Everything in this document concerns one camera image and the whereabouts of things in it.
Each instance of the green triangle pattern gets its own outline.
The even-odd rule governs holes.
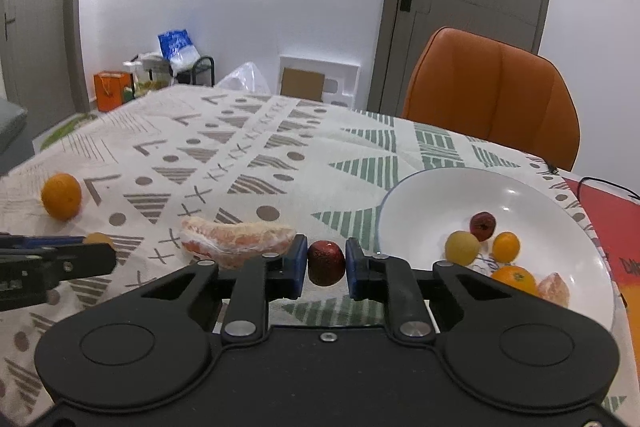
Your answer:
[[[442,127],[436,127],[434,125],[428,125],[426,123],[414,122],[414,129],[416,131],[430,132],[431,134],[442,134],[443,136],[449,136],[449,131]]]
[[[420,156],[422,156],[422,164],[425,169],[465,166],[448,132],[422,123],[414,125],[415,137],[418,140]]]
[[[316,212],[311,215],[345,239],[355,237],[364,250],[377,251],[376,220],[379,213],[380,205],[362,210]]]
[[[478,158],[485,167],[520,167],[518,164],[507,161],[492,152],[485,149],[480,149],[475,145],[472,145],[476,158]]]
[[[391,126],[391,127],[394,126],[394,117],[389,116],[388,114],[380,114],[380,113],[371,112],[371,111],[364,111],[362,109],[356,109],[355,112],[363,114],[364,116],[368,116],[369,118],[372,118],[373,120],[377,120],[380,123],[384,123],[388,126]]]
[[[380,324],[384,308],[375,301],[354,301],[348,295],[322,301],[282,304],[282,309],[307,326],[370,326]]]
[[[358,158],[344,162],[329,163],[338,171],[348,172],[361,180],[389,190],[398,185],[398,157]]]
[[[602,406],[610,413],[615,413],[625,400],[626,396],[607,396],[602,402]]]
[[[343,129],[389,152],[396,152],[396,131],[380,129]]]

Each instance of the green rug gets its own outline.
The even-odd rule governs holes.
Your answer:
[[[61,138],[64,138],[67,134],[75,131],[76,129],[80,129],[83,125],[97,120],[97,118],[97,115],[90,112],[81,114],[80,116],[76,116],[73,120],[68,121],[62,127],[57,128],[49,136],[47,136],[40,146],[40,151],[44,151],[52,143],[57,142]]]

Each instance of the gray sofa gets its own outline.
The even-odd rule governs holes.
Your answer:
[[[0,175],[33,156],[33,142],[26,128],[27,111],[0,98]]]

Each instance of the orange bag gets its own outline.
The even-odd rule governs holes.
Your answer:
[[[94,74],[95,101],[98,111],[107,112],[124,103],[125,87],[133,86],[131,73],[123,71],[101,71]]]

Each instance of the leather chair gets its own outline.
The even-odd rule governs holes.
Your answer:
[[[33,156],[26,127],[27,111],[0,98],[0,175]]]
[[[518,149],[567,171],[580,145],[574,103],[551,62],[453,28],[431,36],[402,117]]]

